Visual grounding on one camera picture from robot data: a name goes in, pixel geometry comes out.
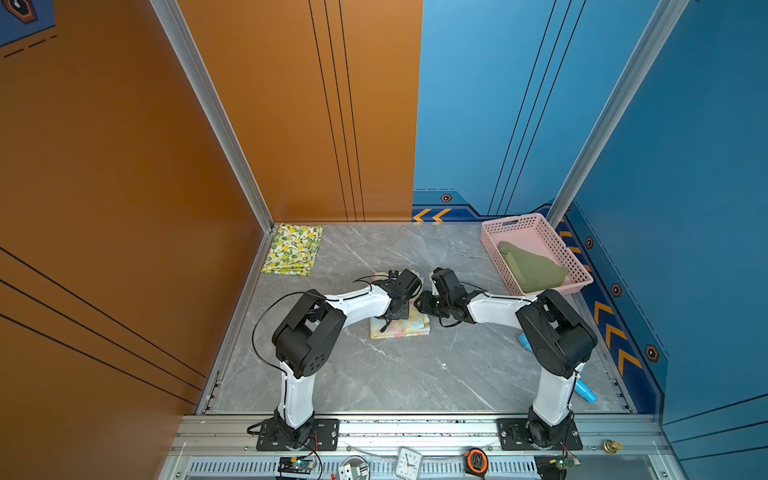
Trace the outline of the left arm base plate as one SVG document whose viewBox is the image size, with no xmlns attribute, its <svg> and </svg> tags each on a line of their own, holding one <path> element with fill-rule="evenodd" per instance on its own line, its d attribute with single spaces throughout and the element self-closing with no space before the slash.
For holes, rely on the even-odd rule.
<svg viewBox="0 0 768 480">
<path fill-rule="evenodd" d="M 335 451 L 339 439 L 338 419 L 311 417 L 298 428 L 292 428 L 279 416 L 265 420 L 259 426 L 258 451 L 287 452 L 296 450 Z"/>
</svg>

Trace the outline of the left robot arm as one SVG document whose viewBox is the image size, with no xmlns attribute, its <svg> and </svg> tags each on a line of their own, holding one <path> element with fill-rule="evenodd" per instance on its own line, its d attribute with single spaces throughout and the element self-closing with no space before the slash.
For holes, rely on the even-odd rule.
<svg viewBox="0 0 768 480">
<path fill-rule="evenodd" d="M 272 336 L 282 378 L 274 413 L 279 441 L 290 448 L 314 444 L 315 374 L 329 360 L 342 330 L 370 318 L 387 325 L 407 319 L 421 287 L 421 279 L 405 269 L 357 291 L 323 295 L 312 289 L 301 294 Z"/>
</svg>

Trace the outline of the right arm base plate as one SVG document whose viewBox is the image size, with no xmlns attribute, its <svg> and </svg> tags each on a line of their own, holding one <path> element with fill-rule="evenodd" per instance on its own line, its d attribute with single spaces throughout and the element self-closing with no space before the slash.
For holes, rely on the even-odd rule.
<svg viewBox="0 0 768 480">
<path fill-rule="evenodd" d="M 539 419 L 500 418 L 496 427 L 504 451 L 583 449 L 573 414 L 556 426 Z"/>
</svg>

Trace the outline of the pastel floral skirt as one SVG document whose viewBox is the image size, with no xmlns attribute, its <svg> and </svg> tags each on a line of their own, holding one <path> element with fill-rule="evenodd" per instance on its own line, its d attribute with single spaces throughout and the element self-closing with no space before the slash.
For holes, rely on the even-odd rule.
<svg viewBox="0 0 768 480">
<path fill-rule="evenodd" d="M 423 291 L 423 282 L 420 274 L 415 274 L 418 286 L 410 294 L 409 316 L 406 319 L 369 319 L 369 335 L 373 340 L 394 339 L 413 336 L 424 336 L 430 333 L 430 320 L 426 314 L 422 314 L 414 302 Z"/>
</svg>

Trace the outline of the lemon print skirt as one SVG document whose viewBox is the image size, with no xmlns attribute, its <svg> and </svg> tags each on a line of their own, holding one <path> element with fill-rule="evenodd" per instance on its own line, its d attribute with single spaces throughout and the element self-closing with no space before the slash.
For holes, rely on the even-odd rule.
<svg viewBox="0 0 768 480">
<path fill-rule="evenodd" d="M 323 227 L 319 225 L 279 225 L 261 272 L 309 276 L 322 236 Z"/>
</svg>

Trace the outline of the olive green skirt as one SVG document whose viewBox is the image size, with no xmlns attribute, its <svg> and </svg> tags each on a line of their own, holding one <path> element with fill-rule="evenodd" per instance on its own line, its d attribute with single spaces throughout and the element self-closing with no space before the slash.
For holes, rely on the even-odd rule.
<svg viewBox="0 0 768 480">
<path fill-rule="evenodd" d="M 498 250 L 520 289 L 525 293 L 560 287 L 568 276 L 567 268 L 509 242 L 500 242 Z"/>
</svg>

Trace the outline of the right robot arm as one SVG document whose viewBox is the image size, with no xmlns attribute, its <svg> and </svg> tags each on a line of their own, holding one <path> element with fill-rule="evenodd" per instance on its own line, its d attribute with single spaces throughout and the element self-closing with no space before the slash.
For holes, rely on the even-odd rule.
<svg viewBox="0 0 768 480">
<path fill-rule="evenodd" d="M 583 448 L 572 410 L 572 397 L 598 338 L 578 312 L 553 289 L 532 297 L 469 292 L 453 270 L 436 269 L 433 289 L 422 292 L 416 308 L 438 319 L 496 324 L 521 330 L 541 366 L 536 397 L 517 431 L 499 434 L 535 449 Z"/>
</svg>

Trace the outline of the pink plastic basket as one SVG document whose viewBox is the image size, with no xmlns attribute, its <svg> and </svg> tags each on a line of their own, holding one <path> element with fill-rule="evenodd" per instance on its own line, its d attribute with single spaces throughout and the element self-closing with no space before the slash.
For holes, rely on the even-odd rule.
<svg viewBox="0 0 768 480">
<path fill-rule="evenodd" d="M 502 242 L 510 243 L 530 254 L 548 258 L 567 270 L 563 283 L 555 290 L 563 295 L 580 292 L 593 283 L 591 270 L 578 257 L 582 251 L 576 245 L 567 243 L 575 237 L 568 229 L 555 230 L 540 213 L 505 217 L 485 221 L 481 224 L 481 243 L 496 267 L 507 291 L 511 295 L 533 295 L 540 290 L 525 292 L 518 276 L 509 268 L 499 250 Z"/>
</svg>

